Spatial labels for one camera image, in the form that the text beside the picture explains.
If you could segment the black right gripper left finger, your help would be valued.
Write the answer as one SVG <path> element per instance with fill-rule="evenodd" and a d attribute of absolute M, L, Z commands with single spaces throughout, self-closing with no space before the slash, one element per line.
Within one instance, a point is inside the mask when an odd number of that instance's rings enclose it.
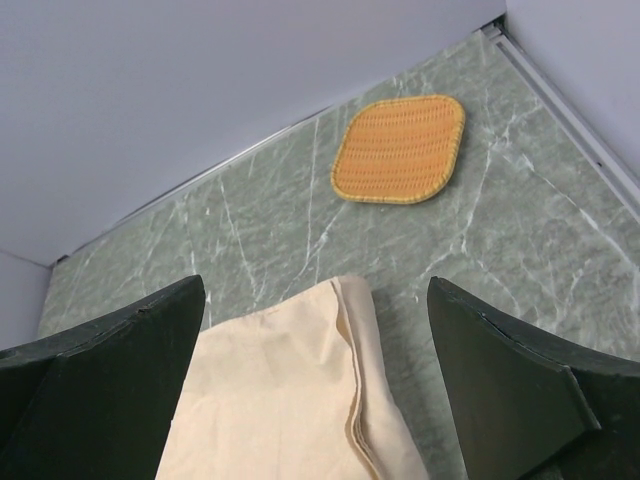
<path fill-rule="evenodd" d="M 4 479 L 152 479 L 205 306 L 188 276 L 1 353 Z"/>

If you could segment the beige cloth wrap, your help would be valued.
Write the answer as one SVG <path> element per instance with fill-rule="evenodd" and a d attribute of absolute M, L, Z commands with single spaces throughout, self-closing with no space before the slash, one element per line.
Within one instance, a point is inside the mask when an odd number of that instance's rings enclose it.
<path fill-rule="evenodd" d="M 161 479 L 424 479 L 371 290 L 325 280 L 200 334 Z"/>

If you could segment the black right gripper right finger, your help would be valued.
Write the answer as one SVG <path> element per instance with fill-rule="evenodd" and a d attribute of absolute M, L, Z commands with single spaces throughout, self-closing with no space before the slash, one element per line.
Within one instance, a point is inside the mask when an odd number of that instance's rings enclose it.
<path fill-rule="evenodd" d="M 639 476 L 639 365 L 562 339 L 434 277 L 430 328 L 471 479 Z"/>

